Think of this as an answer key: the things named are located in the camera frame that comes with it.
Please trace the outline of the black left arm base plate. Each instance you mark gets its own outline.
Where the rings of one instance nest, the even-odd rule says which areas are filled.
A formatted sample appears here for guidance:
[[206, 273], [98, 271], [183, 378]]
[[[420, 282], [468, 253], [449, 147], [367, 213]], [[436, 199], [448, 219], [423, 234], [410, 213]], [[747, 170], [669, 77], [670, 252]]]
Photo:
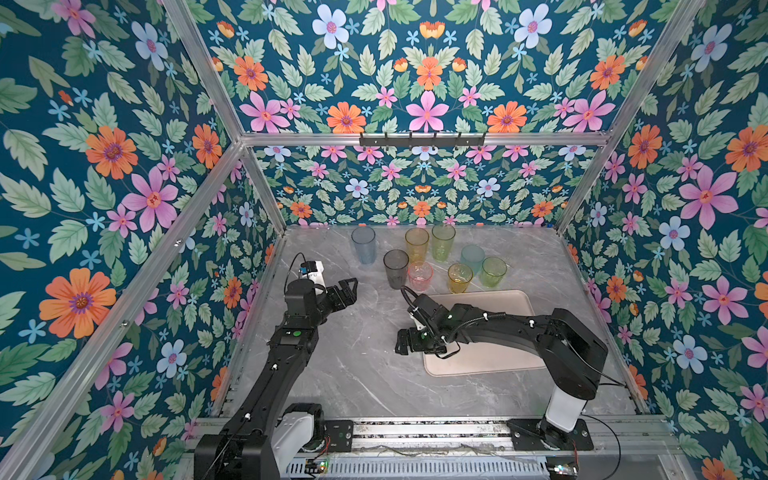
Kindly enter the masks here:
[[309, 451], [318, 454], [349, 453], [354, 438], [352, 420], [329, 420], [318, 424]]

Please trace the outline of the blue translucent tall cup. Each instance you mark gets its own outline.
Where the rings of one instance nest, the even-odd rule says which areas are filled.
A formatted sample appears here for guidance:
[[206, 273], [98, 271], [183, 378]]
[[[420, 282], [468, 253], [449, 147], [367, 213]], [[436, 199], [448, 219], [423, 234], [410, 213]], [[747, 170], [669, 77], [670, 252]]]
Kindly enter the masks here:
[[371, 265], [376, 260], [376, 233], [369, 226], [358, 226], [351, 233], [351, 241], [358, 260], [363, 265]]

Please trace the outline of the beige rectangular tray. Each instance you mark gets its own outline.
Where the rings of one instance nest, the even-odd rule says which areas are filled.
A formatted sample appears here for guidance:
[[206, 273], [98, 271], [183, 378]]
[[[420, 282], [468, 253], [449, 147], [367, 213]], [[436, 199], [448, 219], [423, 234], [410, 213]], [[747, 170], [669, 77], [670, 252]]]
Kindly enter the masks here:
[[[534, 314], [529, 297], [522, 290], [438, 294], [432, 298], [448, 309], [455, 303], [467, 303], [489, 311]], [[447, 360], [424, 354], [423, 364], [426, 372], [437, 378], [545, 368], [543, 360], [534, 353], [491, 343], [461, 344], [461, 351]]]

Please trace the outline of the amber translucent tall cup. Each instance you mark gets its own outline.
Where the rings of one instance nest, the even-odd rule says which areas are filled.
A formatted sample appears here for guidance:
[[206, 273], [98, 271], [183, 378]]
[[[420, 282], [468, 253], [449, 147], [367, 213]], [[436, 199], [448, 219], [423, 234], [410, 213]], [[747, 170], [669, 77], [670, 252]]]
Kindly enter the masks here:
[[424, 228], [411, 228], [405, 233], [406, 253], [410, 263], [424, 262], [430, 235]]

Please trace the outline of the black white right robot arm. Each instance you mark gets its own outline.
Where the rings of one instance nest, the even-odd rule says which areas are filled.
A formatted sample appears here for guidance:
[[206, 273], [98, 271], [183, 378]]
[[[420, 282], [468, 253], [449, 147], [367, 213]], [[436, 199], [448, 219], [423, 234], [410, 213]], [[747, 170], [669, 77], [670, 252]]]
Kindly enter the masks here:
[[395, 352], [422, 353], [441, 361], [466, 357], [472, 345], [534, 355], [554, 381], [541, 429], [572, 433], [586, 404], [596, 398], [608, 356], [606, 344], [569, 310], [546, 315], [493, 312], [468, 303], [446, 307], [403, 287], [415, 325], [398, 332]]

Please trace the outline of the dark grey translucent cup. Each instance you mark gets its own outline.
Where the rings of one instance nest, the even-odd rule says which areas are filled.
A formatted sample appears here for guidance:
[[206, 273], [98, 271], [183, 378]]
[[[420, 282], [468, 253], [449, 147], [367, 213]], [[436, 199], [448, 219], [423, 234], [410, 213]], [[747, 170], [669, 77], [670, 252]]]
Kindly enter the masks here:
[[393, 249], [385, 253], [383, 264], [388, 285], [395, 290], [402, 288], [407, 281], [409, 256], [406, 251]]

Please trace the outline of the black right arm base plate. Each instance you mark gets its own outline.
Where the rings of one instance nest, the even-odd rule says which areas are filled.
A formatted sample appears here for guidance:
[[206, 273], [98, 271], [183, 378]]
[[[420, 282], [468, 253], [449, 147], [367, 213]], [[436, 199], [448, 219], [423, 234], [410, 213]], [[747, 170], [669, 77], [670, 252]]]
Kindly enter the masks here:
[[506, 422], [516, 451], [593, 451], [587, 424], [578, 419], [570, 432], [551, 425], [545, 418], [518, 418]]

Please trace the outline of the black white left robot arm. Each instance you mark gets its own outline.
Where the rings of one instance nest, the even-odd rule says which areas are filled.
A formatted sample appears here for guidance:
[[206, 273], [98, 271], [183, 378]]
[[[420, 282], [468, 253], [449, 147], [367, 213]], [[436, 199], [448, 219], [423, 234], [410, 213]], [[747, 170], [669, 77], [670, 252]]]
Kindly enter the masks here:
[[325, 287], [308, 278], [287, 285], [282, 322], [268, 342], [266, 363], [237, 412], [194, 450], [195, 479], [279, 479], [321, 428], [322, 407], [286, 412], [289, 393], [309, 364], [318, 329], [332, 313], [357, 301], [358, 280]]

